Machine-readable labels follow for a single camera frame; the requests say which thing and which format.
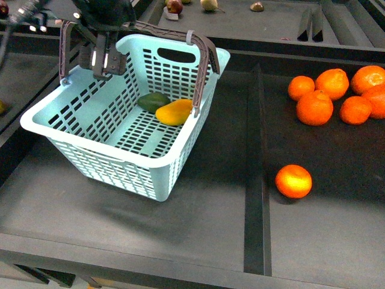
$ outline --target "light blue plastic basket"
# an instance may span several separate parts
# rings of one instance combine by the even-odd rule
[[[165,59],[158,49],[195,55],[193,63]],[[192,99],[200,61],[197,46],[139,34],[117,43],[127,72],[107,81],[79,66],[61,85],[30,108],[21,125],[45,135],[85,176],[157,201],[168,198],[208,116],[219,74],[209,66],[200,113],[182,126],[161,124],[137,106],[149,92],[171,100]],[[230,54],[217,48],[222,72]]]

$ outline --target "basket hole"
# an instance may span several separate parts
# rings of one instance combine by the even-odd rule
[[[73,117],[72,119],[70,119],[70,121],[68,122],[68,125],[73,124],[75,120],[76,120],[76,119],[75,119],[74,117]]]
[[[78,102],[78,100],[79,100],[79,98],[75,97],[74,99],[72,99],[71,104],[74,105],[75,103]]]
[[[59,118],[59,115],[56,114],[53,118],[51,118],[50,120],[48,120],[48,123],[51,125],[51,124],[53,124],[58,118]]]
[[[58,129],[62,124],[63,124],[63,122],[62,122],[62,121],[59,121],[59,122],[53,127],[53,129]]]
[[[68,105],[66,105],[64,108],[61,109],[60,113],[64,114],[67,110],[69,110],[69,108],[70,107]]]
[[[158,55],[165,59],[180,63],[194,63],[196,61],[196,57],[192,53],[167,48],[158,48]]]

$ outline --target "pear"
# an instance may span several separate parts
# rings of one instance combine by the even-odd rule
[[[217,0],[200,0],[200,5],[206,11],[214,11],[215,9],[219,9],[224,13],[224,11],[218,7]]]

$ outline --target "black surface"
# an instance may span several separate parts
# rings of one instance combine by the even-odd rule
[[[170,21],[162,16],[158,25],[171,30],[192,29],[207,37],[253,41],[265,39],[275,42],[286,38],[296,41],[303,11],[319,7],[317,2],[310,1],[265,1],[264,11],[256,13],[250,10],[252,1],[222,0],[218,3],[225,13],[220,10],[204,12],[199,1],[192,1],[190,5],[184,6],[178,21]],[[339,44],[327,21],[324,35],[325,43]]]
[[[312,77],[320,67],[341,67],[351,76],[360,66],[297,63],[297,69]],[[281,66],[271,63],[269,69],[274,68]],[[338,111],[349,92],[334,102],[333,117],[326,125],[304,125],[287,96],[296,74],[283,72],[263,76],[273,276],[347,288],[384,288],[385,121],[343,123]],[[278,170],[292,163],[304,166],[313,178],[312,191],[298,201],[283,197],[274,185]]]
[[[243,271],[247,79],[221,79],[165,204],[87,179],[42,139],[0,189],[0,231]]]
[[[36,134],[22,128],[18,128],[9,138],[4,138],[4,143],[0,147],[0,185],[13,173],[37,138]]]
[[[228,5],[230,7],[230,13],[221,14],[220,11],[215,13],[204,13],[200,8],[198,1],[193,2],[193,4],[186,5],[183,12],[183,17],[177,22],[173,22],[162,17],[162,9],[164,2],[162,0],[154,0],[145,13],[143,13],[141,20],[149,22],[155,25],[164,26],[171,30],[196,30],[203,33],[206,37],[209,37],[216,47],[221,47],[224,49],[231,49],[234,51],[253,51],[257,53],[276,53],[276,54],[285,54],[285,55],[295,55],[301,57],[319,57],[319,58],[328,58],[335,60],[352,60],[352,61],[365,61],[367,63],[385,63],[385,53],[383,47],[383,35],[378,32],[378,29],[381,30],[379,25],[383,26],[384,21],[381,21],[382,18],[376,17],[372,18],[365,9],[368,8],[368,5],[362,7],[360,3],[356,3],[357,0],[351,1],[335,1],[333,5],[329,5],[331,10],[334,11],[334,14],[340,15],[340,23],[343,26],[349,27],[349,31],[346,33],[349,34],[351,39],[357,41],[359,46],[346,46],[340,45],[337,41],[336,43],[329,42],[328,37],[334,35],[330,24],[324,18],[325,29],[322,30],[322,38],[325,37],[325,41],[322,42],[301,42],[301,41],[287,41],[281,40],[282,37],[287,38],[287,31],[292,29],[292,40],[295,40],[298,34],[298,27],[301,20],[301,13],[305,10],[286,11],[283,9],[282,12],[287,14],[294,13],[295,21],[288,25],[289,28],[282,25],[281,20],[288,18],[288,15],[283,16],[272,16],[269,18],[269,21],[274,22],[271,29],[281,28],[281,32],[277,35],[273,34],[273,38],[268,36],[268,38],[255,37],[258,34],[261,34],[263,30],[262,25],[252,25],[250,24],[253,19],[260,17],[261,13],[255,13],[250,11],[250,3],[247,1],[242,1],[241,5],[238,5],[239,1],[224,1],[221,6]],[[272,5],[303,5],[304,8],[308,7],[309,4],[314,9],[319,7],[318,1],[278,1]],[[370,10],[371,13],[379,13],[376,11],[375,7],[372,7]]]
[[[8,110],[0,116],[0,132],[14,121],[46,83],[58,72],[58,58],[47,55],[9,54],[0,74],[0,99]]]

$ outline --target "tangerine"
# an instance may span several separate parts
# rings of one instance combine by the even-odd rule
[[[322,90],[307,93],[297,102],[297,117],[306,125],[319,126],[329,121],[333,114],[333,103]]]
[[[372,113],[372,104],[361,96],[346,98],[339,110],[340,118],[349,125],[361,125]]]
[[[288,93],[293,101],[299,101],[303,95],[313,92],[314,89],[315,84],[313,79],[308,76],[298,75],[291,80]]]
[[[300,199],[312,189],[312,176],[297,164],[288,164],[276,174],[275,183],[281,194],[293,199]]]
[[[385,84],[369,88],[361,97],[366,98],[372,104],[371,118],[385,119]]]
[[[369,88],[385,83],[385,69],[377,65],[361,67],[350,82],[352,91],[362,95]]]
[[[315,80],[315,90],[323,90],[332,101],[345,95],[349,88],[349,79],[340,68],[329,69],[321,73]]]

